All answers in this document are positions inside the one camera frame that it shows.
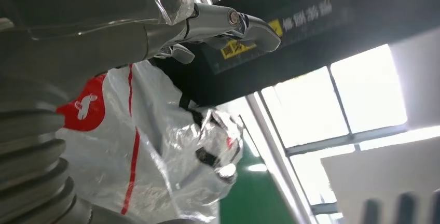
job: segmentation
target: white wall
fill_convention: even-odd
[[[399,74],[408,127],[440,124],[440,28],[390,45]]]

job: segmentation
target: plastic wrap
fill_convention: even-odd
[[[173,25],[194,10],[194,0],[7,0],[1,4],[0,12],[8,13],[16,27],[42,37],[84,34],[135,21]]]
[[[141,223],[214,222],[237,177],[242,129],[226,113],[192,106],[148,61],[89,81],[58,110],[77,193]]]

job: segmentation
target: metal bolt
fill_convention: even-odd
[[[238,15],[238,12],[236,12],[235,10],[231,10],[229,12],[229,23],[231,25],[236,25],[239,20],[240,20],[240,15]]]

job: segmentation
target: protective cover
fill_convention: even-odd
[[[193,10],[194,0],[0,0],[0,17],[36,37],[84,34],[134,21],[173,25]]]
[[[148,61],[89,81],[58,109],[77,193],[140,223],[215,221],[237,177],[242,128],[193,105]]]

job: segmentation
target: white panel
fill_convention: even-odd
[[[410,129],[440,124],[440,29],[390,46]]]
[[[382,202],[382,222],[394,223],[396,201],[413,192],[415,223],[430,223],[431,197],[440,188],[440,139],[392,145],[322,159],[346,223],[361,223],[367,199]]]

